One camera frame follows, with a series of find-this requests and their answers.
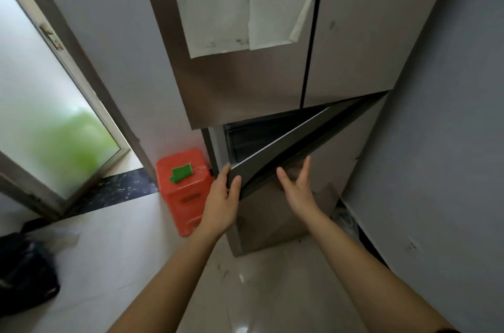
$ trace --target red plastic stool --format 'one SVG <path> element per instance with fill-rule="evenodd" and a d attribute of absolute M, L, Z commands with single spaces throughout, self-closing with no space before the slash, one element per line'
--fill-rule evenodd
<path fill-rule="evenodd" d="M 193 174 L 179 183 L 172 183 L 172 169 L 188 163 L 191 164 Z M 162 158 L 156 164 L 156 174 L 159 192 L 168 204 L 178 234 L 182 237 L 189 236 L 201 222 L 205 200 L 214 181 L 203 154 L 199 149 L 192 148 Z"/>

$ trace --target white wall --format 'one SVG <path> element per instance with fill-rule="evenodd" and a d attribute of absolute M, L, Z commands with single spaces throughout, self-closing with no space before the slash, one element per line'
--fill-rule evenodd
<path fill-rule="evenodd" d="M 39 215 L 0 193 L 0 236 L 19 232 L 23 224 Z"/>
<path fill-rule="evenodd" d="M 448 0 L 427 35 L 344 200 L 391 269 L 459 330 L 500 332 L 504 0 Z"/>
<path fill-rule="evenodd" d="M 152 164 L 192 131 L 149 0 L 54 0 Z"/>

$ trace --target black bag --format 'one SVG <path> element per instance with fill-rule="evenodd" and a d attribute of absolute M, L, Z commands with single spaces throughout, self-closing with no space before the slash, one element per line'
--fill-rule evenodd
<path fill-rule="evenodd" d="M 40 305 L 60 292 L 54 260 L 40 243 L 0 237 L 0 317 Z"/>

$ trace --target right hand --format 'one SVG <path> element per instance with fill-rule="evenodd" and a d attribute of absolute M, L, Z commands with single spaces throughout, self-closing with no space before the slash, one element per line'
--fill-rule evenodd
<path fill-rule="evenodd" d="M 287 173 L 281 167 L 277 168 L 277 176 L 282 184 L 289 203 L 294 214 L 306 222 L 306 218 L 312 212 L 318 211 L 317 204 L 313 198 L 312 190 L 310 189 L 310 157 L 306 157 L 303 163 L 303 168 L 295 183 L 291 182 Z"/>

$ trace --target green scouring pad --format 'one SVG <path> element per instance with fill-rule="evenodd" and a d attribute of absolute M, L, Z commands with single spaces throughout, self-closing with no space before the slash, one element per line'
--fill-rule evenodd
<path fill-rule="evenodd" d="M 181 167 L 175 167 L 171 169 L 170 180 L 173 183 L 179 183 L 182 179 L 191 176 L 193 174 L 191 163 L 185 164 Z"/>

